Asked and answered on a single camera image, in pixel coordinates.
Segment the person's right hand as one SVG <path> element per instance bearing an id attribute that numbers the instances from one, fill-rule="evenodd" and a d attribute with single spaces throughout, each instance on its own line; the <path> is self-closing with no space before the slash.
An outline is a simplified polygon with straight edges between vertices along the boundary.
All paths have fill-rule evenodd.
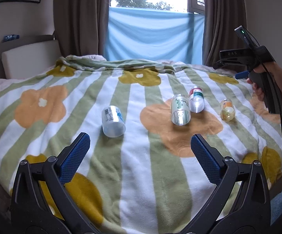
<path id="1" fill-rule="evenodd" d="M 281 90 L 282 93 L 282 68 L 276 63 L 276 62 L 268 62 L 264 63 L 265 68 L 273 75 L 276 84 Z M 266 72 L 263 65 L 259 65 L 258 67 L 254 68 L 254 72 L 261 74 L 263 72 Z M 247 83 L 252 85 L 252 88 L 255 92 L 255 94 L 258 97 L 259 101 L 263 101 L 264 93 L 263 90 L 257 86 L 256 83 L 253 83 L 250 79 L 247 79 Z"/>

